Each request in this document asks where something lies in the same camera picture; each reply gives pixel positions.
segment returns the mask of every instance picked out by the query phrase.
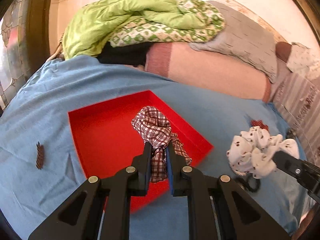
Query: red box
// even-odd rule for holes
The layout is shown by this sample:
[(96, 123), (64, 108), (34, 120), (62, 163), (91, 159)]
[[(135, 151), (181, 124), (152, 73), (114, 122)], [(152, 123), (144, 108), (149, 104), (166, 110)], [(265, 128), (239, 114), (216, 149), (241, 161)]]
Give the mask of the red box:
[[(196, 166), (213, 146), (164, 101), (151, 91), (127, 95), (68, 113), (73, 141), (85, 176), (106, 178), (130, 166), (142, 154), (144, 142), (131, 120), (145, 106), (154, 106), (170, 121), (172, 132)], [(132, 197), (131, 211), (154, 200), (169, 189), (168, 181), (150, 183), (146, 197)]]

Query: checkered fabric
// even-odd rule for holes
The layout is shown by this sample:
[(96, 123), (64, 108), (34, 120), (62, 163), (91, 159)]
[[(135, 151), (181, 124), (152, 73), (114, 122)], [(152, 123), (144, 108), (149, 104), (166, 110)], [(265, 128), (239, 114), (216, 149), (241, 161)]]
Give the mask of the checkered fabric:
[(156, 183), (168, 178), (165, 148), (172, 141), (176, 154), (185, 157), (187, 165), (192, 159), (183, 149), (183, 144), (176, 133), (171, 132), (169, 120), (155, 107), (145, 106), (131, 121), (133, 128), (141, 135), (144, 142), (152, 145), (150, 182)]

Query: blue fabric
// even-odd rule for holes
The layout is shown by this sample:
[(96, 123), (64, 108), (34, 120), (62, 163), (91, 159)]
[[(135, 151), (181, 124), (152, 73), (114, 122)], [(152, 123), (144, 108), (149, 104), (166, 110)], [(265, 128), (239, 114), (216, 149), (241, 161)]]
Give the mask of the blue fabric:
[[(78, 56), (43, 65), (17, 93), (0, 118), (0, 209), (22, 239), (85, 180), (74, 149), (67, 112), (99, 101), (152, 90), (213, 145), (199, 165), (210, 176), (231, 171), (226, 151), (234, 135), (262, 119), (272, 135), (287, 123), (259, 100), (245, 100), (172, 82), (123, 65), (103, 65)], [(36, 143), (45, 165), (35, 166)], [(303, 151), (300, 157), (305, 158)], [(288, 232), (297, 229), (306, 191), (277, 171), (261, 180), (252, 197)], [(185, 197), (169, 193), (131, 215), (130, 239), (188, 239)]]

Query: green blanket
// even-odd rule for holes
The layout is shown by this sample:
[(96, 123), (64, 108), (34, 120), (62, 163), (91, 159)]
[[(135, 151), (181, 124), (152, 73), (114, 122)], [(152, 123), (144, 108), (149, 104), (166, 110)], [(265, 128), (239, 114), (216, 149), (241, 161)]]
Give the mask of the green blanket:
[(187, 30), (198, 34), (190, 41), (206, 42), (224, 27), (219, 11), (213, 7), (208, 15), (207, 6), (208, 3), (200, 0), (191, 3), (187, 0), (100, 0), (91, 3), (75, 14), (65, 30), (62, 40), (65, 59), (99, 55), (107, 41), (119, 33), (117, 31), (140, 21), (160, 23), (177, 31)]

